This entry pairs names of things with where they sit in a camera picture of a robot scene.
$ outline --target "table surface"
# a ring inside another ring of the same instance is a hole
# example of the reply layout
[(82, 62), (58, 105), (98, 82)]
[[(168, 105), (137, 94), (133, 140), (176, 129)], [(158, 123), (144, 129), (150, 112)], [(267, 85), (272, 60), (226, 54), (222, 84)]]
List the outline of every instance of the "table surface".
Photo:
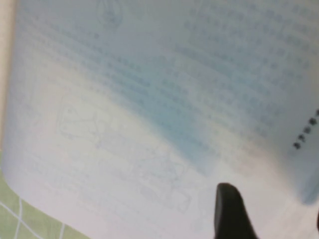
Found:
[(88, 237), (22, 200), (8, 187), (0, 171), (0, 239), (88, 239)]

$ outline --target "dark object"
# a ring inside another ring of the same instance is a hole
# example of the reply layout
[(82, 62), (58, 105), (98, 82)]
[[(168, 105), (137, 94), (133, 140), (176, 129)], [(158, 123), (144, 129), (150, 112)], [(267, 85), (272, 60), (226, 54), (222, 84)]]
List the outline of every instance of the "dark object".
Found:
[(228, 183), (217, 186), (215, 239), (257, 239), (240, 192)]
[(306, 141), (305, 136), (304, 136), (303, 134), (300, 134), (300, 135), (298, 136), (298, 139), (299, 139), (300, 141), (302, 141), (302, 142), (305, 142), (305, 141)]
[(310, 133), (311, 132), (311, 128), (309, 126), (304, 128), (304, 132), (305, 133)]
[(296, 149), (300, 149), (300, 144), (299, 143), (294, 143), (294, 147), (296, 148)]
[(317, 120), (316, 120), (315, 118), (311, 118), (311, 119), (309, 120), (309, 123), (310, 123), (311, 125), (316, 125), (316, 124), (317, 124)]

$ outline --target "open book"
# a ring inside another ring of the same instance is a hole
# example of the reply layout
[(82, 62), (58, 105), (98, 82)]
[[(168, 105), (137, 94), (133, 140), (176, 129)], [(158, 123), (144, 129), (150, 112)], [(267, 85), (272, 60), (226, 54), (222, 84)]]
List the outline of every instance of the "open book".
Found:
[(210, 239), (229, 182), (261, 238), (315, 238), (318, 23), (315, 0), (18, 0), (7, 184), (94, 239)]

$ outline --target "paper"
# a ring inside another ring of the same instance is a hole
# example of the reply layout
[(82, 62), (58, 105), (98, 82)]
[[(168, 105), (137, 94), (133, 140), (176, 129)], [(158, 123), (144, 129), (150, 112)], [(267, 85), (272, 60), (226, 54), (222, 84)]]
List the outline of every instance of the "paper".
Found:
[(227, 181), (263, 233), (318, 167), (293, 147), (318, 106), (318, 14), (310, 1), (19, 1), (8, 184), (92, 238), (192, 239), (212, 238)]

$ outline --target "white grid line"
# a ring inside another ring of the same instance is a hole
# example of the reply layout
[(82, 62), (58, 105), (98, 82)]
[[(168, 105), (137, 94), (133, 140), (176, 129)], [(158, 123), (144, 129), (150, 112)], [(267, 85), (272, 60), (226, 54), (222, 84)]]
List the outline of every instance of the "white grid line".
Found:
[(63, 238), (64, 228), (65, 228), (65, 224), (63, 223), (62, 226), (61, 226), (59, 239), (62, 239), (62, 238)]
[(22, 221), (22, 200), (19, 197), (19, 218), (18, 218), (18, 224), (16, 225), (15, 234), (14, 234), (13, 239), (17, 239), (17, 237), (18, 237), (21, 221)]
[(19, 220), (20, 223), (22, 223), (36, 238), (38, 239), (44, 239), (40, 237), (34, 230), (32, 230), (22, 219), (19, 218), (17, 214), (15, 214), (10, 208), (8, 208), (3, 202), (0, 202), (0, 206), (3, 206), (9, 213), (11, 213), (15, 218)]

